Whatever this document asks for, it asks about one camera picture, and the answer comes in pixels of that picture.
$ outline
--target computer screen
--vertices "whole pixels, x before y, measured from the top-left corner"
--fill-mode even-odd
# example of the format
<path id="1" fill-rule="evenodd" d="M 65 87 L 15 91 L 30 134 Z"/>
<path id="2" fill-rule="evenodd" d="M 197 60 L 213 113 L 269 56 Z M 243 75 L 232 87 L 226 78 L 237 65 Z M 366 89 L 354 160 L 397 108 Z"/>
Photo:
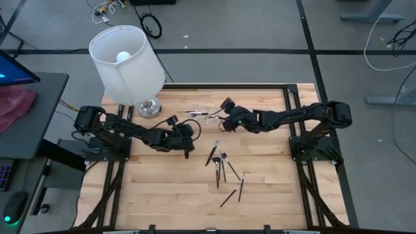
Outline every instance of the computer screen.
<path id="1" fill-rule="evenodd" d="M 20 85 L 39 81 L 39 77 L 0 50 L 0 86 Z"/>

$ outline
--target wooden tabletop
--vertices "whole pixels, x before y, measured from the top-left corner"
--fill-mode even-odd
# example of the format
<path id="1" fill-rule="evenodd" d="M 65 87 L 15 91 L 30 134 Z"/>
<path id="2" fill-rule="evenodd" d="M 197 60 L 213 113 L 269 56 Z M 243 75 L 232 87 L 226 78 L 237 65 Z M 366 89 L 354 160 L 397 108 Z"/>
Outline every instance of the wooden tabletop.
<path id="1" fill-rule="evenodd" d="M 298 89 L 302 105 L 318 101 L 313 84 L 298 84 Z M 228 97 L 247 109 L 286 111 L 283 92 L 276 89 L 168 89 L 157 97 L 162 103 L 160 116 L 145 120 L 135 111 L 133 123 L 152 127 L 174 114 L 182 122 L 189 116 L 180 111 L 198 108 L 213 112 Z M 105 96 L 103 108 L 117 113 L 118 104 Z M 305 124 L 312 129 L 317 122 Z M 191 125 L 197 134 L 198 128 Z M 263 229 L 266 224 L 272 229 L 306 228 L 288 125 L 259 134 L 241 127 L 236 133 L 223 133 L 216 120 L 201 121 L 201 127 L 201 137 L 194 142 L 196 149 L 189 159 L 183 151 L 158 152 L 133 140 L 123 177 L 117 229 L 148 229 L 150 224 L 157 229 Z M 220 188 L 216 187 L 214 164 L 205 167 L 215 140 L 220 140 L 215 155 L 226 152 L 237 173 L 246 173 L 240 203 L 236 192 L 221 208 L 240 181 L 225 164 L 227 183 L 222 178 Z M 315 161 L 314 165 L 322 198 L 342 222 L 348 223 L 335 167 L 329 161 Z M 99 201 L 106 170 L 107 163 L 100 162 L 85 175 L 76 224 L 85 220 Z M 309 199 L 317 224 L 315 205 Z"/>

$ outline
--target lamp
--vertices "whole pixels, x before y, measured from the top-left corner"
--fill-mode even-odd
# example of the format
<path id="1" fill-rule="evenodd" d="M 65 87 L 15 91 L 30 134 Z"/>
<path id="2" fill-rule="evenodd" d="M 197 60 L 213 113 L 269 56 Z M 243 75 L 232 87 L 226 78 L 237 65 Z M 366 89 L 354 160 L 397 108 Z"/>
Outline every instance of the lamp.
<path id="1" fill-rule="evenodd" d="M 104 30 L 92 39 L 89 52 L 114 102 L 134 105 L 144 118 L 159 115 L 161 102 L 155 96 L 165 74 L 141 29 L 122 25 Z"/>

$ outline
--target desk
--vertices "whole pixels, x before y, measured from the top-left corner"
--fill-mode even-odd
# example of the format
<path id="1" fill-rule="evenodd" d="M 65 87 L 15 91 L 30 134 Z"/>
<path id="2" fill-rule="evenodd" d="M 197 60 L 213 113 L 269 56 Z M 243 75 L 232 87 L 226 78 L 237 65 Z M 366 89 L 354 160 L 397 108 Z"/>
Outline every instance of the desk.
<path id="1" fill-rule="evenodd" d="M 165 86 L 157 96 L 162 103 L 160 116 L 145 120 L 135 111 L 133 122 L 152 127 L 173 114 L 181 122 L 188 117 L 179 111 L 192 110 L 195 105 L 208 106 L 213 111 L 227 97 L 248 109 L 286 110 L 283 89 L 273 88 L 276 86 L 273 84 L 251 84 L 241 88 L 239 84 L 228 85 L 229 88 L 216 88 L 212 84 L 186 88 L 179 84 L 184 88 L 168 88 L 175 85 Z M 313 84 L 298 84 L 297 87 L 302 105 L 318 101 Z M 118 105 L 107 96 L 104 96 L 102 106 L 107 112 L 118 111 Z M 305 124 L 311 129 L 317 122 Z M 290 135 L 288 125 L 255 135 L 243 128 L 238 128 L 236 133 L 223 133 L 218 130 L 218 122 L 202 124 L 201 137 L 194 142 L 196 149 L 187 160 L 182 151 L 161 153 L 133 139 L 131 157 L 125 164 L 116 229 L 148 229 L 150 224 L 155 224 L 156 229 L 170 230 L 263 229 L 266 224 L 272 229 L 305 229 L 300 183 L 288 143 Z M 218 139 L 221 142 L 216 154 L 226 152 L 237 173 L 246 172 L 241 202 L 237 202 L 237 194 L 222 208 L 220 204 L 239 182 L 226 164 L 227 183 L 222 181 L 217 189 L 215 166 L 211 163 L 204 167 L 213 142 Z M 329 161 L 313 164 L 320 195 L 347 224 L 334 165 Z M 101 197 L 106 169 L 107 162 L 100 162 L 85 175 L 75 225 L 85 220 Z M 314 205 L 311 209 L 317 225 Z"/>
<path id="2" fill-rule="evenodd" d="M 2 234 L 18 233 L 29 212 L 36 189 L 44 174 L 47 158 L 52 152 L 44 152 L 45 149 L 42 149 L 42 146 L 45 146 L 44 144 L 50 143 L 44 140 L 44 136 L 68 81 L 68 74 L 37 73 L 37 75 L 41 78 L 40 83 L 24 85 L 24 87 L 37 93 L 31 109 L 25 116 L 18 118 L 10 128 L 0 134 L 0 158 L 21 159 L 9 190 L 0 192 L 2 217 L 3 209 L 13 193 L 22 190 L 29 193 L 28 202 L 18 224 L 10 226 L 0 222 L 0 233 Z M 55 148 L 48 147 L 47 150 L 55 150 Z"/>

